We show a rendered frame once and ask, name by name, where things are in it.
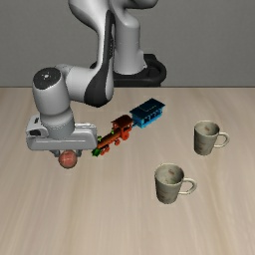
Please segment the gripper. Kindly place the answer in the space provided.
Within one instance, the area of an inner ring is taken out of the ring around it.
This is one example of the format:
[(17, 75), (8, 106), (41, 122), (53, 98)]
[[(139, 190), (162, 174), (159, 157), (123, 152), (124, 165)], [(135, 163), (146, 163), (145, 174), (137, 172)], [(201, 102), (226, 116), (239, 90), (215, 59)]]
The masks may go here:
[(31, 150), (49, 150), (54, 157), (60, 156), (60, 150), (72, 149), (76, 156), (82, 156), (82, 150), (97, 147), (97, 128), (91, 124), (68, 123), (61, 127), (46, 127), (40, 116), (30, 118), (26, 127), (26, 143)]

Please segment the red peach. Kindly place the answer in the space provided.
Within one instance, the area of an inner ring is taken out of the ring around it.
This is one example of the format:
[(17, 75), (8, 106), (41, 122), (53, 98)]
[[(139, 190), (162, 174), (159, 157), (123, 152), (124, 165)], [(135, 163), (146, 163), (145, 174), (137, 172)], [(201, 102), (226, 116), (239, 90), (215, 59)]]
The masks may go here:
[(63, 168), (73, 168), (77, 164), (77, 156), (72, 150), (65, 150), (59, 156), (59, 164)]

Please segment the red and blue toy train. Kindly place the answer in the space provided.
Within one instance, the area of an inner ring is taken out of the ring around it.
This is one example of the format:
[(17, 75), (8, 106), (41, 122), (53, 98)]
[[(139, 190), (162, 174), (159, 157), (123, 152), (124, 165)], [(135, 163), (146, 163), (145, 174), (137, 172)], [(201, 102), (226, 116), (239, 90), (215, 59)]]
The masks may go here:
[(98, 145), (92, 151), (92, 156), (104, 155), (110, 150), (112, 143), (118, 146), (123, 140), (127, 140), (134, 127), (146, 128), (155, 122), (162, 116), (164, 107), (164, 103), (150, 98), (132, 109), (128, 115), (122, 115), (113, 120), (111, 131), (104, 136), (98, 136)]

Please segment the beige mug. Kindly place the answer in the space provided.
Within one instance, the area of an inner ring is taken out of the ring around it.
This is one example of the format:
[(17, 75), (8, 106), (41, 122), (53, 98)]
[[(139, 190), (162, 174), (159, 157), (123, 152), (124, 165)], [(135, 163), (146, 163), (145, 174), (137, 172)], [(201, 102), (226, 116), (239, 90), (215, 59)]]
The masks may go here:
[[(197, 187), (196, 181), (186, 178), (182, 168), (173, 163), (162, 163), (154, 172), (154, 181), (156, 197), (164, 204), (173, 203), (178, 195), (188, 195)], [(184, 182), (189, 182), (191, 187), (181, 191)]]
[[(224, 142), (217, 144), (217, 139), (223, 136)], [(218, 124), (212, 121), (200, 121), (194, 126), (194, 151), (199, 155), (209, 155), (215, 148), (221, 148), (230, 141), (226, 132), (221, 132)]]

